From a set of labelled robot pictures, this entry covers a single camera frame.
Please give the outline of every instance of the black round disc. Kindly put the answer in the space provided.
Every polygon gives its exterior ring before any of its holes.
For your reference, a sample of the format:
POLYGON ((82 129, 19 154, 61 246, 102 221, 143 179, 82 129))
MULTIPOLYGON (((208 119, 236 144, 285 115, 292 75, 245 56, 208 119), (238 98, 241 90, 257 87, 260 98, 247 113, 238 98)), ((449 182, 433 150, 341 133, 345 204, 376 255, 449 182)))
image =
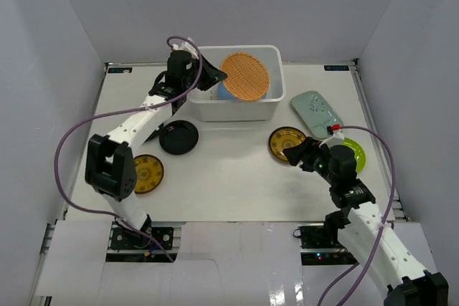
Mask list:
POLYGON ((164 126, 159 134, 159 144, 175 156, 191 151, 199 139, 198 129, 188 121, 174 121, 164 126))

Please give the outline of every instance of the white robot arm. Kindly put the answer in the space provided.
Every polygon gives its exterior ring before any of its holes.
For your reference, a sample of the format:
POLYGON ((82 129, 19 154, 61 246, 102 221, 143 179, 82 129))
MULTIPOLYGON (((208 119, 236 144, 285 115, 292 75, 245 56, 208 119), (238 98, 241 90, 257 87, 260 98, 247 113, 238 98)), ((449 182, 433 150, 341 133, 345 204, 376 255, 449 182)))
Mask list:
POLYGON ((301 162, 303 171, 316 172, 330 185, 332 201, 340 211, 326 216, 324 227, 331 242, 346 247, 364 265, 379 242, 368 274, 384 306, 446 306, 448 283, 441 273, 430 274, 414 258, 388 224, 370 190, 356 177, 352 149, 340 145, 344 135, 333 132, 322 143, 306 138, 283 151, 289 163, 301 162))
POLYGON ((199 90, 208 90, 227 76, 204 57, 201 75, 197 76, 197 57, 189 44, 174 46, 167 71, 156 78, 141 105, 146 110, 130 116, 105 136, 93 135, 87 146, 86 182, 103 195, 115 213, 142 232, 151 226, 151 220, 133 192, 137 181, 133 157, 152 132, 184 104, 186 98, 177 99, 178 95, 193 84, 199 90), (170 103, 152 108, 167 101, 170 103))

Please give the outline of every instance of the white plastic bin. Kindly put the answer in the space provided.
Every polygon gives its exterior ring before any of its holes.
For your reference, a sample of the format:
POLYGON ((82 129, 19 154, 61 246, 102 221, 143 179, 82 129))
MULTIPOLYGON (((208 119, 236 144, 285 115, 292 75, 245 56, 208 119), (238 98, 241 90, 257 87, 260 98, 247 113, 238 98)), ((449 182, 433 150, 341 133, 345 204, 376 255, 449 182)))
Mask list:
POLYGON ((223 59, 235 52, 246 52, 259 59, 268 70, 270 86, 266 98, 247 102, 244 100, 219 100, 218 85, 206 92, 190 92, 189 102, 196 117, 203 122, 270 120, 279 102, 285 97, 285 81, 279 49, 274 46, 212 46, 200 47, 202 55, 216 68, 223 59))

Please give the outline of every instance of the yellow round disc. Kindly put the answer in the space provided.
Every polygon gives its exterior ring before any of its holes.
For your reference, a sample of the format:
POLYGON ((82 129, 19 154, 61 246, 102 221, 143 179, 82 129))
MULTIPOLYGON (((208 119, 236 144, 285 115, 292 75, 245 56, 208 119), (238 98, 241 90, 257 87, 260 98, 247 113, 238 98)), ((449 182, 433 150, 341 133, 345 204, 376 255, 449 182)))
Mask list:
POLYGON ((269 138, 271 152, 276 158, 288 161, 283 150, 298 146, 306 139, 306 135, 299 129, 293 127, 281 127, 273 131, 269 138))
POLYGON ((148 193, 155 189, 164 177, 163 163, 154 156, 143 154, 134 158, 136 163, 136 193, 148 193))

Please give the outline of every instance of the cable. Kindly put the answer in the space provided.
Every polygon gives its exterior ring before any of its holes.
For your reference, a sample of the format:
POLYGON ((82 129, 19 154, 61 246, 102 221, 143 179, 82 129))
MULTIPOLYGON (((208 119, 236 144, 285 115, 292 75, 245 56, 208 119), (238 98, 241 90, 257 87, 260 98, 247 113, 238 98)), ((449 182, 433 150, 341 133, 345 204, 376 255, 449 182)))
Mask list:
POLYGON ((323 299, 325 299, 325 296, 327 295, 328 292, 330 292, 331 288, 334 287, 334 285, 336 285, 340 279, 342 279, 343 277, 345 277, 348 273, 350 273, 352 270, 356 269, 357 266, 359 265, 359 263, 356 263, 354 264, 352 267, 350 267, 349 269, 347 269, 343 274, 339 275, 322 293, 322 296, 321 298, 318 300, 318 303, 317 303, 317 306, 321 306, 322 305, 322 302, 323 302, 323 299))
POLYGON ((145 249, 148 245, 150 245, 151 243, 151 240, 148 241, 148 243, 146 243, 145 245, 143 245, 142 247, 137 247, 136 245, 133 245, 133 247, 135 247, 136 249, 145 249))
POLYGON ((162 252, 164 252, 166 257, 171 262, 173 262, 174 260, 167 253, 167 251, 158 243, 158 241, 156 239, 154 239, 152 236, 148 235, 147 233, 143 233, 142 231, 139 231, 138 229, 133 227, 131 224, 129 224, 127 221, 124 221, 116 213, 113 213, 111 211, 98 211, 98 210, 95 210, 95 209, 88 209, 88 208, 85 208, 85 207, 78 206, 72 200, 70 200, 70 197, 68 197, 67 194, 65 193, 64 188, 62 187, 62 182, 60 180, 60 175, 59 175, 59 156, 60 156, 60 152, 62 150, 62 147, 63 147, 65 141, 67 140, 67 138, 70 136, 70 134, 72 134, 76 129, 78 129, 82 125, 85 125, 86 123, 92 122, 92 121, 97 120, 99 118, 107 118, 109 116, 122 115, 122 114, 128 114, 128 113, 138 113, 140 111, 146 111, 146 109, 156 109, 158 107, 162 107, 164 105, 168 105, 168 104, 170 104, 172 102, 176 102, 177 100, 180 100, 181 98, 185 97, 188 93, 190 93, 194 89, 194 87, 198 83, 199 78, 201 77, 201 72, 202 72, 202 55, 201 55, 201 52, 199 51, 199 48, 197 47, 197 45, 195 45, 195 43, 193 43, 193 41, 191 41, 189 39, 186 39, 184 37, 180 37, 180 36, 171 36, 171 37, 169 37, 167 39, 167 41, 166 41, 168 46, 172 47, 170 41, 173 40, 173 39, 180 39, 182 41, 188 42, 197 51, 198 58, 199 58, 199 67, 198 67, 198 72, 197 72, 196 78, 194 79, 193 84, 191 84, 190 88, 188 90, 184 91, 183 93, 181 93, 180 95, 178 95, 178 96, 176 96, 176 97, 174 97, 174 98, 172 98, 170 100, 167 100, 166 102, 162 102, 160 104, 152 105, 150 107, 134 107, 134 108, 131 108, 131 109, 119 110, 119 111, 113 111, 113 112, 110 112, 110 113, 103 113, 103 114, 99 114, 99 115, 94 115, 94 116, 92 116, 90 118, 87 118, 85 120, 81 120, 80 122, 78 122, 75 125, 73 125, 62 136, 62 138, 60 139, 59 143, 57 144, 56 151, 55 151, 55 159, 54 159, 54 172, 55 172, 55 180, 56 180, 57 190, 59 190, 59 193, 60 193, 61 197, 65 200, 65 202, 67 202, 73 208, 78 209, 79 211, 84 211, 86 213, 91 213, 91 214, 104 214, 104 215, 114 216, 115 219, 120 219, 120 221, 127 228, 129 228, 131 231, 134 231, 135 233, 140 234, 141 236, 144 236, 147 239, 151 240, 153 243, 155 243, 158 246, 158 248, 162 252))
POLYGON ((297 231, 300 231, 300 232, 301 232, 301 229, 300 229, 300 228, 297 228, 295 231, 293 231, 293 236, 294 236, 296 239, 301 239, 301 235, 299 235, 299 236, 295 235, 295 233, 296 233, 297 231))
POLYGON ((151 249, 149 249, 148 252, 149 252, 150 254, 152 254, 153 251, 155 251, 155 250, 157 250, 157 249, 158 249, 158 245, 155 245, 155 246, 153 246, 151 249))
MULTIPOLYGON (((384 215, 382 216, 381 223, 384 224, 389 217, 390 214, 390 209, 392 208, 392 203, 394 202, 394 197, 395 197, 395 181, 396 181, 396 176, 395 176, 395 162, 394 162, 394 157, 392 156, 392 152, 390 151, 389 145, 387 145, 386 141, 384 141, 377 133, 375 133, 373 130, 365 128, 365 127, 360 127, 358 125, 342 125, 342 126, 333 126, 333 130, 338 130, 338 129, 358 129, 358 130, 363 130, 365 132, 368 132, 372 134, 374 137, 376 137, 381 144, 386 148, 387 155, 389 156, 389 162, 390 162, 390 170, 391 170, 391 175, 392 175, 392 183, 390 186, 390 195, 389 195, 389 203, 387 204, 386 211, 384 212, 384 215)), ((382 233, 384 231, 384 227, 381 227, 378 231, 376 240, 374 241, 372 250, 370 251, 370 255, 368 257, 368 260, 366 261, 364 268, 362 269, 360 275, 357 277, 355 283, 352 285, 351 289, 344 295, 343 299, 341 299, 336 306, 342 306, 344 303, 352 296, 352 294, 355 292, 357 287, 360 285, 360 282, 363 280, 366 272, 370 268, 370 265, 373 262, 374 255, 376 254, 378 250, 379 243, 382 238, 382 233)), ((353 266, 352 269, 349 269, 345 271, 343 274, 339 275, 322 293, 321 298, 319 300, 319 303, 317 306, 321 306, 321 303, 327 293, 330 291, 330 289, 339 282, 343 277, 345 277, 348 273, 350 273, 355 266, 353 266)))

